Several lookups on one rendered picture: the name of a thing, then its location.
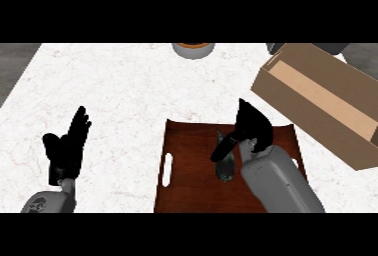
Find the brown cardboard box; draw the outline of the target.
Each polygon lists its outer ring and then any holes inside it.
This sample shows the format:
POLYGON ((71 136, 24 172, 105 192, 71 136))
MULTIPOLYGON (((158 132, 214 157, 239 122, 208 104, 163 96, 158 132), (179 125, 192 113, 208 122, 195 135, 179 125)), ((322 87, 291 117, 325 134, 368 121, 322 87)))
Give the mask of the brown cardboard box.
POLYGON ((281 49, 251 91, 356 170, 378 167, 378 80, 321 49, 281 49))

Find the dark brown wooden tray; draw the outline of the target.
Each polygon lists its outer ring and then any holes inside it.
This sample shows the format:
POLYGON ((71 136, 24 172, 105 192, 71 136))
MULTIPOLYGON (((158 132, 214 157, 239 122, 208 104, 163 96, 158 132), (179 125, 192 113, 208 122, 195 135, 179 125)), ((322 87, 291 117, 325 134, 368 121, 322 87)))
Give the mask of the dark brown wooden tray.
POLYGON ((231 124, 166 121, 155 213, 266 212, 241 176, 239 148, 234 149, 234 179, 223 182, 216 177, 210 156, 217 131, 228 135, 234 129, 231 124))

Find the grey pot with orange rim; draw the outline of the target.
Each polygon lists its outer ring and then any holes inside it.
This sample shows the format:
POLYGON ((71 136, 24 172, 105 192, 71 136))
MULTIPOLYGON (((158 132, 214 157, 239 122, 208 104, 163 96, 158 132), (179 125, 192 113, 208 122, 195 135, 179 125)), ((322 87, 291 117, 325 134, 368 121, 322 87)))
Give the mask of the grey pot with orange rim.
POLYGON ((185 59, 197 60, 203 59, 213 52, 216 44, 214 43, 201 43, 201 44, 188 44, 188 43, 175 43, 173 50, 180 57, 185 59))

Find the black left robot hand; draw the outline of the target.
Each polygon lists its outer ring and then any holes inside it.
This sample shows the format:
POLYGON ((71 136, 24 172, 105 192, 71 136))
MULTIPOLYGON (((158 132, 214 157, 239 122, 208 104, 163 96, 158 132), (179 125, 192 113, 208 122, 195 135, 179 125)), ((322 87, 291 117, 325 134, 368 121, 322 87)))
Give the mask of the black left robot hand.
POLYGON ((59 180, 76 179, 80 175, 83 151, 92 122, 86 108, 79 107, 67 134, 58 137, 53 133, 43 135, 46 156, 50 160, 49 184, 58 186, 59 180))

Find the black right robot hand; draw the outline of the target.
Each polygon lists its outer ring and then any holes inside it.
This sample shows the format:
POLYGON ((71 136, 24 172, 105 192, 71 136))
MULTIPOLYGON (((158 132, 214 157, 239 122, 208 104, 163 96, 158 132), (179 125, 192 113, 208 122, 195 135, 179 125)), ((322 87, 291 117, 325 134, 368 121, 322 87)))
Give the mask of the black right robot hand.
POLYGON ((257 108, 244 99, 239 99, 235 130, 226 135, 217 145, 210 157, 211 161, 223 160, 237 144, 247 139, 257 140, 251 152, 259 153, 265 151, 273 144, 273 127, 268 117, 257 108))

